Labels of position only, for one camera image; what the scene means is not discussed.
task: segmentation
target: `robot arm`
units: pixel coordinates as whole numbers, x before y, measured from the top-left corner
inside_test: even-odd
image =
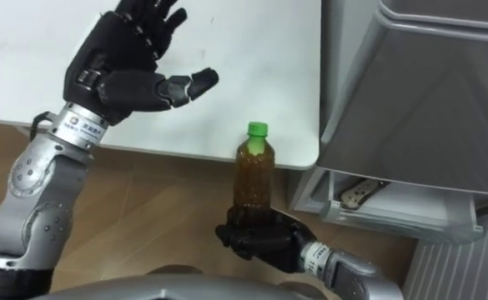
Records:
[[[132,112],[181,107],[218,82],[207,68],[166,78],[157,60],[169,47],[183,9],[168,17],[175,0],[123,0],[106,12],[68,67],[66,105],[34,136],[13,164],[0,205],[0,299],[48,293],[53,270],[73,225],[73,206],[92,160],[110,126]]]
[[[216,235],[240,257],[257,257],[285,273],[311,274],[344,300],[403,299],[401,290],[375,266],[318,242],[291,216],[274,210],[272,219],[273,225],[264,228],[237,228],[227,222],[216,228]]]

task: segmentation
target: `green bottle cap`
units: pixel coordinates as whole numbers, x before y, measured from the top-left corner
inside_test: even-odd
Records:
[[[247,134],[252,137],[267,137],[268,124],[264,122],[249,122]]]

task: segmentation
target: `robot forearm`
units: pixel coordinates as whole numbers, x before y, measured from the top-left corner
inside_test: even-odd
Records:
[[[380,276],[372,264],[321,242],[309,242],[301,252],[302,270],[316,276],[325,287],[346,300],[403,300],[395,283]]]
[[[0,298],[48,293],[72,228],[73,205],[108,124],[67,103],[13,164],[0,205]]]

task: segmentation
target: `gray cabinet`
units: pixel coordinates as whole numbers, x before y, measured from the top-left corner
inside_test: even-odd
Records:
[[[488,0],[323,4],[320,156],[291,173],[290,206],[433,242],[480,238],[474,206],[488,195]],[[331,193],[340,175],[392,184],[346,212]]]

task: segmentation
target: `white table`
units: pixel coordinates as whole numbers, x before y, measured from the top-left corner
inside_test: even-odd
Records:
[[[28,125],[38,113],[59,112],[64,71],[79,39],[117,2],[0,0],[0,123]],[[279,167],[314,164],[320,1],[180,0],[178,7],[189,20],[158,72],[212,67],[220,83],[186,107],[133,114],[108,130],[102,146],[230,161],[247,123],[262,121]]]

